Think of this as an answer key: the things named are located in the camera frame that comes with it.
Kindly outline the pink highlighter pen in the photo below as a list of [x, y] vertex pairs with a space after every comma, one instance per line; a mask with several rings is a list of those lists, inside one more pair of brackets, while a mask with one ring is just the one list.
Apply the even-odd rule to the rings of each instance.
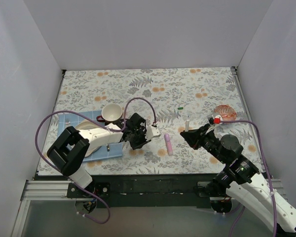
[[165, 144], [167, 148], [168, 155], [172, 156], [173, 155], [173, 148], [171, 144], [171, 139], [168, 133], [164, 134], [164, 139], [165, 139]]

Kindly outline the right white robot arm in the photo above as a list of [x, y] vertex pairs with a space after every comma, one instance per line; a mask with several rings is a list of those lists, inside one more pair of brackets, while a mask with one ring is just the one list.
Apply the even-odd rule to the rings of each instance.
[[296, 209], [265, 179], [260, 170], [243, 154], [243, 147], [234, 135], [217, 138], [211, 125], [183, 131], [188, 145], [205, 149], [225, 165], [201, 194], [210, 197], [229, 196], [259, 217], [277, 237], [296, 237]]

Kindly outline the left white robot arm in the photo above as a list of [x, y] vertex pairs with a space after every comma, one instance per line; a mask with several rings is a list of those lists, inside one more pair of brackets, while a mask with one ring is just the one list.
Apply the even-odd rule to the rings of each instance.
[[94, 129], [77, 130], [69, 126], [49, 148], [47, 156], [63, 176], [78, 185], [79, 193], [88, 198], [95, 192], [95, 183], [82, 167], [86, 155], [111, 143], [129, 142], [132, 149], [140, 149], [158, 134], [156, 126], [147, 127], [146, 120], [134, 113], [126, 122], [118, 120]]

